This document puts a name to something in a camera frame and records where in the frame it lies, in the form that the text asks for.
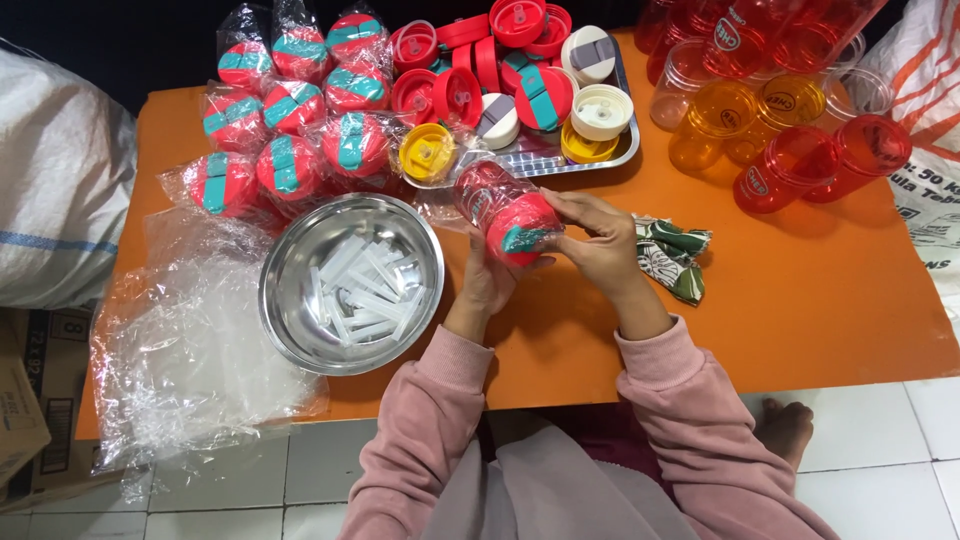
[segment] tile floor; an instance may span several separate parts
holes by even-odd
[[[774,396],[814,410],[797,498],[842,538],[958,540],[960,378]],[[761,397],[742,396],[752,411]],[[0,516],[0,540],[333,540],[375,431],[373,420],[328,423],[223,450],[194,464],[188,487],[180,467],[160,467],[154,482],[171,491],[149,503],[123,503],[104,486]]]

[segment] cher logo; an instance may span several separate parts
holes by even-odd
[[[786,92],[773,92],[763,98],[763,102],[766,103],[770,109],[783,110],[786,112],[790,112],[793,108],[797,107],[797,100]]]
[[[721,51],[732,51],[740,46],[740,34],[726,17],[720,17],[713,32],[713,41]]]
[[[723,109],[720,111],[720,121],[728,128],[740,127],[740,113],[732,109]]]
[[[756,167],[747,169],[747,189],[755,195],[766,195],[770,192],[767,183],[760,176],[760,171]]]

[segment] pink sweatshirt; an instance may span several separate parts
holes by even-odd
[[[626,366],[616,387],[634,404],[693,530],[704,540],[837,539],[794,499],[796,475],[756,440],[723,368],[675,320],[644,341],[615,333]],[[340,538],[420,536],[480,420],[492,356],[438,327],[423,358],[400,367],[377,435],[360,454],[364,475],[350,491]]]

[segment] orange tablecloth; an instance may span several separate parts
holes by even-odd
[[[712,349],[740,392],[914,380],[956,375],[960,350],[937,292],[918,259],[884,181],[828,206],[795,204],[751,217],[733,203],[737,169],[719,164],[703,178],[677,172],[666,157],[670,134],[647,115],[653,89],[646,57],[628,30],[614,33],[627,67],[641,151],[625,165],[539,177],[557,190],[585,190],[614,205],[682,227],[710,229],[701,257],[706,294],[688,307],[654,285],[671,311],[686,317],[694,340]],[[170,206],[156,173],[208,153],[198,115],[201,88],[150,94],[140,113],[136,187],[120,238],[117,274],[145,258],[142,218]],[[468,246],[438,231],[448,268],[434,324],[460,288]],[[104,310],[114,309],[110,303]],[[566,260],[525,279],[495,317],[496,348],[487,384],[490,408],[610,402],[621,369],[616,326],[604,298]],[[370,373],[330,378],[329,410],[308,420],[376,416],[380,397],[403,360],[415,359],[432,331],[402,359]],[[98,437],[88,377],[77,438]]]

